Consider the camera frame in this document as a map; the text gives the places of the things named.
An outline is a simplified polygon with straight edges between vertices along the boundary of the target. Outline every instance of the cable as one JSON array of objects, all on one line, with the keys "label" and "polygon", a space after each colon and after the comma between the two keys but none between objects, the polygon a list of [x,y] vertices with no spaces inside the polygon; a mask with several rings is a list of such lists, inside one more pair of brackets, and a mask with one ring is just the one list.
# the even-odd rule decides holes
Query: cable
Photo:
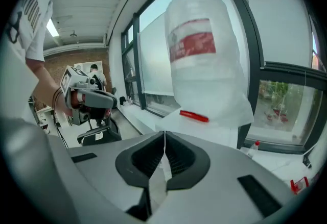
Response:
[{"label": "cable", "polygon": [[63,143],[65,144],[65,147],[68,148],[68,144],[67,144],[66,140],[63,138],[61,132],[60,132],[59,129],[58,129],[57,123],[56,123],[56,115],[55,115],[55,112],[56,112],[55,109],[56,109],[56,108],[55,108],[55,105],[56,105],[56,103],[57,103],[58,97],[60,96],[60,94],[62,94],[62,91],[59,91],[60,89],[61,89],[61,88],[58,88],[58,89],[55,91],[55,93],[54,93],[54,95],[53,95],[53,98],[52,98],[53,122],[54,122],[54,124],[55,124],[56,129],[57,129],[57,132],[58,132],[59,137],[61,137]]}]

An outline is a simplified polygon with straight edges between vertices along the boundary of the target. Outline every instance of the white bottle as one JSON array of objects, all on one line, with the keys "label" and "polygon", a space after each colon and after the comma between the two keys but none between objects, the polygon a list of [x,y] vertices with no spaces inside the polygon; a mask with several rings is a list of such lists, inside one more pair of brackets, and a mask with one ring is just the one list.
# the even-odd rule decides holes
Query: white bottle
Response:
[{"label": "white bottle", "polygon": [[249,151],[247,152],[247,156],[249,156],[251,159],[253,158],[254,154],[256,153],[256,151],[259,149],[259,141],[256,141],[251,148],[249,149]]},{"label": "white bottle", "polygon": [[222,0],[172,0],[165,13],[174,97],[226,127],[253,122],[240,53]]}]

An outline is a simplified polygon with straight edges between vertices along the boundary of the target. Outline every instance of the person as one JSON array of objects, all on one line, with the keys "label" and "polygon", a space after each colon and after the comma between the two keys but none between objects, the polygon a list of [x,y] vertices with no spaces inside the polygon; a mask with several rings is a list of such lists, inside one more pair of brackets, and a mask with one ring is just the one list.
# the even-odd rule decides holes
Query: person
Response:
[{"label": "person", "polygon": [[[104,90],[104,87],[107,85],[106,77],[102,72],[98,70],[98,66],[96,64],[91,65],[91,72],[88,74],[90,78],[94,78],[96,80],[96,85],[99,90]],[[97,127],[102,126],[102,120],[96,120]]]},{"label": "person", "polygon": [[[5,27],[5,40],[9,40],[10,47],[39,80],[33,95],[50,107],[53,106],[53,96],[59,89],[59,85],[44,67],[43,57],[46,25],[52,16],[52,6],[52,0],[19,0]],[[72,96],[72,105],[78,105],[76,96]],[[72,110],[65,104],[62,94],[53,108],[72,116]]]}]

